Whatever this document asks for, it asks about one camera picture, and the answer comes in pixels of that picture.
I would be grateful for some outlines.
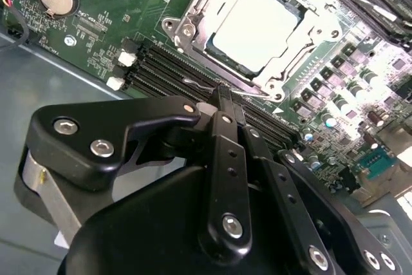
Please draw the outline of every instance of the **motherboard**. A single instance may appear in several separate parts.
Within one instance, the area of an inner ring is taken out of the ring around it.
[[[390,9],[390,0],[376,2]],[[402,0],[393,11],[412,21],[411,3]],[[372,181],[398,163],[412,166],[405,154],[410,127],[401,148],[384,134],[412,115],[412,39],[388,14],[381,24],[394,37],[348,0],[14,5],[37,35],[35,44],[131,97],[199,102],[218,83],[228,84],[271,149],[294,148],[331,191],[343,186],[352,193],[362,186],[357,175]],[[3,22],[18,30],[7,10]]]

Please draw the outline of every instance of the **black clamp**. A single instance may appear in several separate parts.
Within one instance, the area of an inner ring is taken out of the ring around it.
[[[125,167],[176,156],[185,167],[113,204]],[[223,85],[198,105],[164,97],[36,111],[15,191],[71,244],[67,274],[402,273],[291,151],[269,151]]]

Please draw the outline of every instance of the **blue component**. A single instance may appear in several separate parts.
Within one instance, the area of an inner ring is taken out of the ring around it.
[[[397,159],[389,157],[384,149],[378,147],[372,153],[362,157],[358,164],[366,169],[369,169],[370,173],[367,176],[369,180],[381,175],[387,169],[392,167],[397,162]]]
[[[304,140],[305,140],[306,142],[311,142],[311,141],[314,140],[314,135],[311,134],[311,133],[307,133],[307,134],[304,135],[303,138],[304,138]]]

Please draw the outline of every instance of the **metal screw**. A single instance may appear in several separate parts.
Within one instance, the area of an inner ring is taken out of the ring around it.
[[[77,44],[76,38],[72,35],[67,35],[64,37],[64,43],[67,46],[75,46]]]
[[[289,162],[291,162],[291,163],[295,163],[295,158],[292,156],[292,155],[289,155],[289,154],[286,154],[285,155],[285,158],[289,161]]]
[[[251,129],[250,133],[255,137],[258,138],[259,137],[259,133],[255,130],[255,129]]]
[[[115,152],[113,144],[106,140],[96,140],[90,144],[90,150],[99,157],[108,158]]]
[[[70,119],[59,119],[53,124],[54,130],[61,135],[72,135],[77,132],[79,127]]]
[[[185,104],[183,107],[184,107],[185,110],[188,111],[189,113],[193,113],[193,112],[194,112],[194,109],[193,109],[191,106],[187,105],[187,104]]]
[[[227,116],[222,116],[222,119],[223,119],[225,122],[228,122],[229,124],[232,122],[232,120],[231,120],[230,118],[228,118]]]
[[[389,258],[383,252],[380,253],[380,257],[382,258],[382,260],[384,260],[384,263],[386,264],[387,267],[389,267],[391,270],[396,270],[397,267],[395,266],[391,258]]]
[[[326,259],[326,256],[315,246],[311,245],[309,247],[309,255],[321,270],[327,270],[329,268],[328,259]]]
[[[186,37],[190,37],[193,34],[193,27],[191,25],[185,25],[183,26],[183,34]]]
[[[391,240],[388,238],[388,236],[386,234],[380,234],[379,235],[379,240],[384,245],[390,245],[391,244]]]
[[[375,270],[380,270],[379,261],[375,258],[374,255],[372,255],[369,251],[364,251],[363,254],[366,257],[366,260],[369,262],[370,265],[372,265],[372,267]]]
[[[223,217],[223,228],[233,238],[240,238],[243,234],[239,220],[231,215]]]

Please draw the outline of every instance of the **cpu socket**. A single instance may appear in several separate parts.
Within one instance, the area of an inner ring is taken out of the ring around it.
[[[325,0],[192,0],[162,28],[179,52],[235,87],[281,102],[283,85],[342,28]]]

